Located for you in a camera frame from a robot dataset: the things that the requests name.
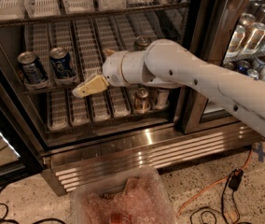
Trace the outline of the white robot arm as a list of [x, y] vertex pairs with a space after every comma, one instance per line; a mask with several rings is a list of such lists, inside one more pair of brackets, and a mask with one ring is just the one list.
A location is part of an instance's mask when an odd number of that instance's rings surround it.
[[265, 137], [265, 81], [208, 63], [168, 39], [141, 51], [116, 51], [103, 72], [73, 89], [77, 98], [105, 91], [110, 85], [175, 89], [186, 85], [224, 108]]

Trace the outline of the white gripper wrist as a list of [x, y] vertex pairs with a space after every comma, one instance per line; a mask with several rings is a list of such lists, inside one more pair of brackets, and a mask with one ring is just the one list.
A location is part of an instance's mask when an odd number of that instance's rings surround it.
[[153, 74], [146, 68], [144, 51], [129, 52], [104, 49], [105, 57], [102, 75], [92, 75], [77, 85], [72, 93], [83, 98], [105, 91], [109, 84], [114, 87], [128, 87], [132, 84], [145, 84], [153, 79]]

